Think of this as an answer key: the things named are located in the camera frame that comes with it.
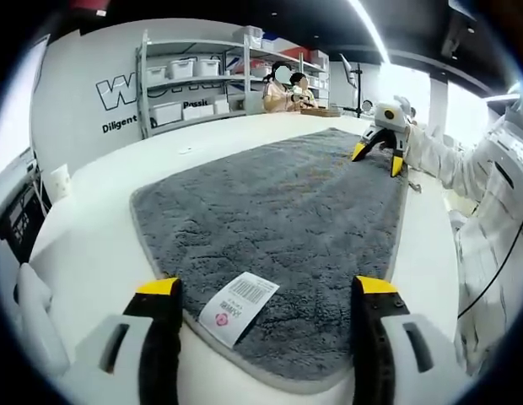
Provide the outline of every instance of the white countertop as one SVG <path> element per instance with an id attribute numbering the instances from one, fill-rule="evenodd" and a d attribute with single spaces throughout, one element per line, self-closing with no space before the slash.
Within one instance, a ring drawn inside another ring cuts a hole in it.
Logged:
<path id="1" fill-rule="evenodd" d="M 121 314 L 136 288 L 154 279 L 138 241 L 129 198 L 140 186 L 209 161 L 328 127 L 361 134 L 368 121 L 280 113 L 186 127 L 129 145 L 77 171 L 73 194 L 54 204 L 31 264 L 53 291 L 51 319 L 71 359 L 75 346 L 107 315 Z M 410 171 L 422 193 L 407 191 L 392 282 L 411 312 L 448 338 L 456 331 L 456 253 L 441 185 Z M 332 389 L 300 396 L 265 386 L 181 329 L 180 403 L 352 403 L 353 372 Z M 230 389 L 233 381 L 234 390 Z"/>

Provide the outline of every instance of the barcode label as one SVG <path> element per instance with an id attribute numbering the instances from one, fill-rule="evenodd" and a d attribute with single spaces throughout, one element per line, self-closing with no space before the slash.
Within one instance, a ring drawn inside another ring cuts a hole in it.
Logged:
<path id="1" fill-rule="evenodd" d="M 278 290 L 278 285 L 244 272 L 218 291 L 203 307 L 200 325 L 228 348 Z"/>
<path id="2" fill-rule="evenodd" d="M 267 293 L 265 289 L 246 280 L 237 280 L 235 284 L 231 286 L 230 291 L 250 301 L 252 304 L 260 302 L 263 295 Z"/>

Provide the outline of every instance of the cable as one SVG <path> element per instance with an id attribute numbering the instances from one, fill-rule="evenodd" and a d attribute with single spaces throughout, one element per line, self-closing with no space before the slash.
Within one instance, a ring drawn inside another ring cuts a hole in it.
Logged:
<path id="1" fill-rule="evenodd" d="M 513 243 L 511 244 L 509 251 L 507 252 L 507 256 L 505 256 L 504 261 L 501 263 L 501 266 L 499 267 L 498 271 L 494 274 L 494 277 L 492 277 L 492 280 L 490 280 L 490 283 L 487 284 L 487 286 L 484 288 L 484 290 L 481 292 L 481 294 L 478 295 L 477 298 L 474 299 L 473 302 L 463 312 L 461 312 L 456 319 L 460 319 L 464 314 L 466 314 L 487 293 L 488 289 L 493 284 L 493 282 L 496 281 L 496 278 L 499 276 L 501 271 L 504 269 L 505 263 L 509 260 L 509 256 L 511 256 L 513 248 L 515 247 L 516 241 L 518 240 L 518 237 L 520 236 L 520 232 L 522 232 L 522 230 L 523 230 L 523 219 L 522 219 L 522 224 L 520 224 L 520 227 L 519 227 L 518 231 L 516 232 L 516 237 L 513 240 Z"/>

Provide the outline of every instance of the gray towel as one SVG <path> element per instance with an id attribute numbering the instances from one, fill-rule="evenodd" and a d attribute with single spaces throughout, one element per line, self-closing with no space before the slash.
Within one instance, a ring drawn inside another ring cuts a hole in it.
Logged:
<path id="1" fill-rule="evenodd" d="M 329 129 L 170 176 L 132 196 L 157 277 L 179 276 L 189 325 L 267 384 L 320 392 L 351 366 L 353 276 L 391 270 L 407 172 L 391 155 L 361 162 L 359 137 Z M 233 350 L 196 322 L 244 271 L 280 286 Z"/>

